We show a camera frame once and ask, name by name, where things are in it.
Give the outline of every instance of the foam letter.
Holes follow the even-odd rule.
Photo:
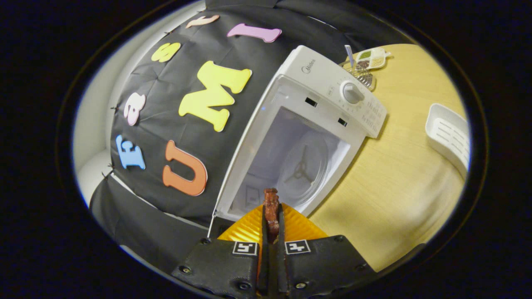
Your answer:
[[[144,107],[146,103],[146,96],[133,93],[126,101],[126,107],[124,108],[124,117],[128,119],[128,124],[133,126],[138,119],[140,109]]]
[[[122,162],[122,167],[127,168],[127,166],[139,166],[141,169],[146,169],[144,164],[144,159],[142,159],[142,152],[140,147],[135,146],[135,150],[132,151],[133,143],[131,141],[122,142],[122,135],[118,135],[116,140],[118,156],[120,156],[120,162]]]
[[[157,49],[155,53],[152,55],[152,61],[159,61],[159,62],[166,62],[169,61],[173,55],[179,50],[181,47],[180,43],[166,43]]]
[[[205,62],[199,69],[197,77],[206,89],[185,95],[179,105],[179,115],[193,114],[213,124],[216,132],[221,132],[229,118],[229,110],[218,111],[210,107],[233,105],[235,99],[222,85],[229,87],[232,93],[238,94],[246,86],[251,73],[249,69],[234,70],[215,65],[212,61]]]
[[[212,22],[216,21],[219,17],[220,17],[219,15],[215,14],[212,17],[206,19],[205,16],[203,15],[203,16],[199,17],[196,20],[190,21],[187,24],[187,27],[185,27],[185,28],[190,28],[192,26],[200,26],[200,25],[209,24],[209,23],[212,23]]]
[[[246,26],[244,23],[240,23],[233,27],[228,33],[227,37],[233,35],[245,35],[256,38],[262,38],[266,43],[271,43],[281,35],[281,29],[265,29],[260,27]]]
[[[172,172],[170,166],[165,165],[163,168],[163,184],[167,187],[172,186],[190,196],[198,196],[203,193],[207,184],[207,169],[203,162],[191,154],[178,149],[173,140],[168,141],[165,155],[168,161],[177,160],[192,168],[194,179],[192,181],[186,180]]]

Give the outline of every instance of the food item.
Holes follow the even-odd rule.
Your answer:
[[[384,62],[384,57],[379,57],[379,58],[374,59],[374,60],[371,61],[371,66],[372,67],[377,67],[377,66],[381,65],[383,62]]]
[[[357,64],[360,65],[363,68],[369,67],[369,61],[367,61],[367,60],[366,61],[358,61]]]
[[[279,210],[279,196],[277,189],[264,189],[264,217],[268,222],[268,243],[273,244],[279,235],[279,219],[277,211]]]
[[[371,56],[371,51],[366,51],[360,55],[359,59],[368,58],[369,56]]]

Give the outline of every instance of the yellow letter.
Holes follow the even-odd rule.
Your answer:
[[[222,85],[229,87],[232,93],[238,94],[246,86],[251,73],[249,69],[234,70],[215,65],[212,61],[205,62],[197,76],[206,89],[185,95],[179,105],[179,115],[193,114],[213,124],[216,132],[222,132],[229,118],[229,111],[227,109],[218,111],[210,107],[233,105],[235,99]]]
[[[153,53],[152,61],[157,61],[157,60],[159,60],[159,62],[169,61],[173,57],[173,55],[177,52],[177,50],[179,50],[180,47],[181,47],[180,43],[173,43],[173,44],[166,43],[160,46],[159,49],[157,49],[157,51]]]

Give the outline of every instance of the midea logo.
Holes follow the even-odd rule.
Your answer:
[[[316,60],[311,60],[307,65],[305,65],[304,67],[301,68],[301,71],[308,74],[310,73],[310,69],[312,68],[312,65],[314,64]]]

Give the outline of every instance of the yellow letter m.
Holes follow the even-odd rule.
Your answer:
[[[238,94],[246,86],[251,73],[249,69],[234,70],[215,65],[212,61],[205,62],[197,76],[206,89],[185,95],[179,105],[179,115],[193,114],[213,124],[216,132],[221,132],[229,118],[229,110],[218,111],[211,107],[235,103],[235,99],[222,85],[229,87],[232,93]]]

